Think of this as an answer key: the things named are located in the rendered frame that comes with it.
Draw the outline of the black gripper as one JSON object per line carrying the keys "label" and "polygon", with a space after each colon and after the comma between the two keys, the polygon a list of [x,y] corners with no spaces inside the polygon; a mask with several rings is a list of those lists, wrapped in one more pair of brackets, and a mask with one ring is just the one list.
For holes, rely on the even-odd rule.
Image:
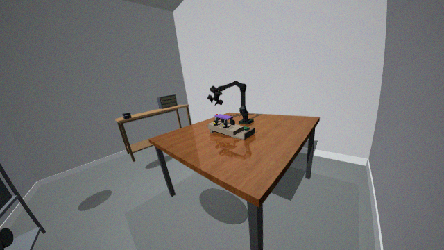
{"label": "black gripper", "polygon": [[215,95],[214,97],[212,97],[212,95],[209,94],[207,98],[210,99],[211,103],[213,102],[213,100],[215,100],[216,101],[215,105],[216,104],[222,105],[223,103],[223,100],[219,100],[219,97],[216,97]]}

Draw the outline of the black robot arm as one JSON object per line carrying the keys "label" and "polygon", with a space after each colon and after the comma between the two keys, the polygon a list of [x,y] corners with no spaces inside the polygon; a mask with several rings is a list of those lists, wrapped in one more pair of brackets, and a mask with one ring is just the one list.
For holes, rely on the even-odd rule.
{"label": "black robot arm", "polygon": [[230,88],[230,87],[232,87],[234,85],[236,85],[237,87],[240,88],[240,91],[241,91],[241,107],[239,108],[240,109],[239,112],[243,116],[243,120],[242,121],[243,122],[247,122],[247,121],[249,121],[249,119],[248,119],[248,113],[249,112],[246,110],[246,85],[245,84],[240,83],[238,81],[235,81],[235,82],[229,83],[229,84],[224,85],[224,86],[219,86],[218,88],[215,88],[214,86],[212,86],[210,88],[210,91],[212,91],[216,97],[219,97],[220,95],[222,95],[222,92],[220,92],[220,91],[226,90],[227,88]]}

